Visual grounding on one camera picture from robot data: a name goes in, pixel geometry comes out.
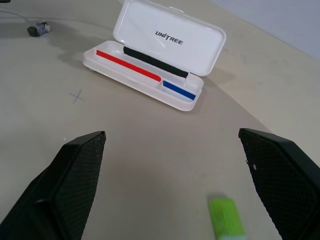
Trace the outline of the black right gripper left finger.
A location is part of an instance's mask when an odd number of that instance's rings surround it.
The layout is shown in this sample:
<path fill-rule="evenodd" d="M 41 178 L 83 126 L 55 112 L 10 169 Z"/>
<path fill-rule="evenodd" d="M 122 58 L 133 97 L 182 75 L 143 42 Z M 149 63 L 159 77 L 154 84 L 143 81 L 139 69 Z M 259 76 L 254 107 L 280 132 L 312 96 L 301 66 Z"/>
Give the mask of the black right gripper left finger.
<path fill-rule="evenodd" d="M 94 202 L 106 133 L 64 144 L 0 224 L 2 240 L 80 240 Z"/>

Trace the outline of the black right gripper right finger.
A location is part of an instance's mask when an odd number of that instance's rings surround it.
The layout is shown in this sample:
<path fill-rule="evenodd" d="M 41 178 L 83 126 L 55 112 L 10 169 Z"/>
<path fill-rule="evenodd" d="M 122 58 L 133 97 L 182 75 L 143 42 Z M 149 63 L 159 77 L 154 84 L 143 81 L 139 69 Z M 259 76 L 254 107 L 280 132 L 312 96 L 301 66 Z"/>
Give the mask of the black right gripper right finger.
<path fill-rule="evenodd" d="M 283 240 L 320 238 L 320 168 L 291 140 L 241 128 L 255 190 Z"/>

